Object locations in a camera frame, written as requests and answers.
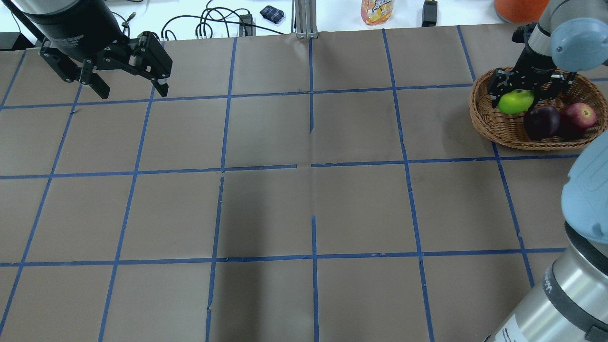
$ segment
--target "orange chip bag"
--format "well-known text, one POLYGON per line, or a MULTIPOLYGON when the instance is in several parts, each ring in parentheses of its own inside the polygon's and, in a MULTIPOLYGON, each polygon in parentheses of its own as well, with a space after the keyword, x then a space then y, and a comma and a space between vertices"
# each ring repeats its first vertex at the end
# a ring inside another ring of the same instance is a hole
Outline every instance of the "orange chip bag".
POLYGON ((361 19, 368 25, 378 25, 389 20, 395 0, 362 0, 361 19))

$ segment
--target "blue cap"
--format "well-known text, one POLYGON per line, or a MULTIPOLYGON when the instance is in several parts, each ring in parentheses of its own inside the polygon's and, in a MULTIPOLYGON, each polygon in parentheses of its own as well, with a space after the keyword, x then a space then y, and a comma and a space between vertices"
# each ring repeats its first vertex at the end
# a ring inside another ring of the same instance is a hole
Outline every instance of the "blue cap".
POLYGON ((608 245, 608 131, 578 157, 562 191, 562 212, 585 239, 608 245))
POLYGON ((608 60, 608 25, 593 18, 576 18, 551 34, 555 65, 568 72, 591 70, 608 60))

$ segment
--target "white label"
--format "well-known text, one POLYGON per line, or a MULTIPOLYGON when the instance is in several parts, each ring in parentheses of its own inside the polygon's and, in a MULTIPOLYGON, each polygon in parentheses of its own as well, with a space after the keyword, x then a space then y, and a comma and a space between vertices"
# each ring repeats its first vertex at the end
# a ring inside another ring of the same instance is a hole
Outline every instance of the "white label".
POLYGON ((496 342, 528 342, 517 325, 515 315, 496 333, 496 342))

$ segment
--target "green fruit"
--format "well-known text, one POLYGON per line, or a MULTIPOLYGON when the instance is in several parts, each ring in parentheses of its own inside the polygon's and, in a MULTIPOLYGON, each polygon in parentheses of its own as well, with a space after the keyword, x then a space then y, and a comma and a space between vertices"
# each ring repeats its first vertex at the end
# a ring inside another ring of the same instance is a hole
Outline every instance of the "green fruit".
POLYGON ((534 102, 534 92, 532 90, 516 89, 504 94, 498 102, 498 110, 507 114, 519 114, 528 110, 534 102))

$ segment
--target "wicker basket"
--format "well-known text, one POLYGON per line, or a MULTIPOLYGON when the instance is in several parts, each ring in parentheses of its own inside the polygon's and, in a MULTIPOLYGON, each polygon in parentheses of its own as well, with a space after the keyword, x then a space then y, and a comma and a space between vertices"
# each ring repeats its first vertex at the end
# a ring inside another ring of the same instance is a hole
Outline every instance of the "wicker basket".
POLYGON ((473 126, 483 137, 498 144, 521 150, 561 150, 582 148, 592 142, 604 130, 608 129, 608 103, 599 89, 587 78, 576 75, 574 84, 568 94, 560 95, 554 100, 546 100, 537 106, 553 105, 562 110, 570 104, 583 102, 590 105, 598 116, 597 124, 588 129, 582 139, 566 141, 561 137, 552 137, 535 141, 530 139, 523 127, 523 113, 506 115, 492 107, 488 95, 488 83, 494 70, 486 72, 473 84, 469 108, 473 126))

